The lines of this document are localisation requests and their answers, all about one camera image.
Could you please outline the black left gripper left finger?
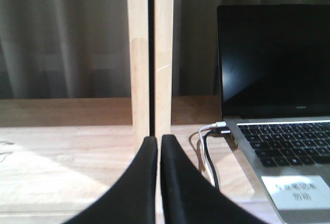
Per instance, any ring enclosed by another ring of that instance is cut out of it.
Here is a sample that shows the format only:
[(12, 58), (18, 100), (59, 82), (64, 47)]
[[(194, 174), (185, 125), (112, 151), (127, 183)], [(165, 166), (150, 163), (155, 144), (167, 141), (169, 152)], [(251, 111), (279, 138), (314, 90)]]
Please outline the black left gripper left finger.
[(95, 203), (65, 223), (155, 223), (157, 140), (145, 137), (135, 158)]

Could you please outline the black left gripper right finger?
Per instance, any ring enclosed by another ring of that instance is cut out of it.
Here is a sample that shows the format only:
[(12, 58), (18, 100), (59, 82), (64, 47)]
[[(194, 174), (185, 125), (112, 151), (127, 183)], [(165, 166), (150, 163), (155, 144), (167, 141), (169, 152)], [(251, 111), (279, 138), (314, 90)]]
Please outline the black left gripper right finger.
[(166, 223), (263, 223), (213, 187), (172, 134), (162, 136), (160, 187)]

